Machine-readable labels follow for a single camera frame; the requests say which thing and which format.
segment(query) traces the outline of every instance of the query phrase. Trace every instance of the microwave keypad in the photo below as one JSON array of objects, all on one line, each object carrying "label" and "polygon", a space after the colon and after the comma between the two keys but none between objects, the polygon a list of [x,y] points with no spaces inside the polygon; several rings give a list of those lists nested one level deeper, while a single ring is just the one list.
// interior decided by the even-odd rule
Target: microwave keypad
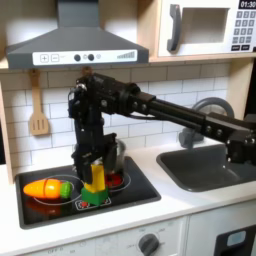
[{"label": "microwave keypad", "polygon": [[252,42],[256,11],[241,11],[236,14],[232,51],[248,51]]}]

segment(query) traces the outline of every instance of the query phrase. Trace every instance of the digital clock display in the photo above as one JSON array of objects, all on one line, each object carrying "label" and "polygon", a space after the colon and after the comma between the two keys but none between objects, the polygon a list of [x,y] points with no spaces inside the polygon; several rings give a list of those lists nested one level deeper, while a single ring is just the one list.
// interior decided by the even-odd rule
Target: digital clock display
[{"label": "digital clock display", "polygon": [[256,10],[256,0],[240,0],[239,9]]}]

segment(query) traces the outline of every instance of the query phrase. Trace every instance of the black stovetop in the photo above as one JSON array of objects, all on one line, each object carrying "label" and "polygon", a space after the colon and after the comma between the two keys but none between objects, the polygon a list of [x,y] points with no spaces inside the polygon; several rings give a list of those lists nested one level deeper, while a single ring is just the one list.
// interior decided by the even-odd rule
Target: black stovetop
[{"label": "black stovetop", "polygon": [[[28,197],[23,193],[23,188],[28,183],[46,178],[56,178],[71,182],[73,189],[71,198],[68,200],[39,200]],[[125,159],[122,186],[109,189],[109,198],[101,206],[83,206],[80,196],[82,187],[83,182],[72,171],[71,166],[17,175],[16,189],[21,228],[29,229],[73,220],[149,203],[161,198],[139,167],[129,157]]]}]

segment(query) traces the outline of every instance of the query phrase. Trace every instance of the sink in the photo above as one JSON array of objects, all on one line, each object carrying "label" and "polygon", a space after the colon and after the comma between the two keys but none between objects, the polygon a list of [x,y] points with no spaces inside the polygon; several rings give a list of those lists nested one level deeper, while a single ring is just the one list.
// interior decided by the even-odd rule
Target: sink
[{"label": "sink", "polygon": [[256,180],[256,167],[226,161],[225,145],[167,152],[158,164],[181,188],[202,192]]}]

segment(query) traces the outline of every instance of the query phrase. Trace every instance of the range hood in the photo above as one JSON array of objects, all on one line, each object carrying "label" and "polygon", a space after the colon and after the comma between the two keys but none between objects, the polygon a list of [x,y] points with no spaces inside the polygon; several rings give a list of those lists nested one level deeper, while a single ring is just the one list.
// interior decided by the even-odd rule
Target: range hood
[{"label": "range hood", "polygon": [[6,48],[10,69],[148,63],[148,49],[99,27],[98,0],[57,0],[58,28]]}]

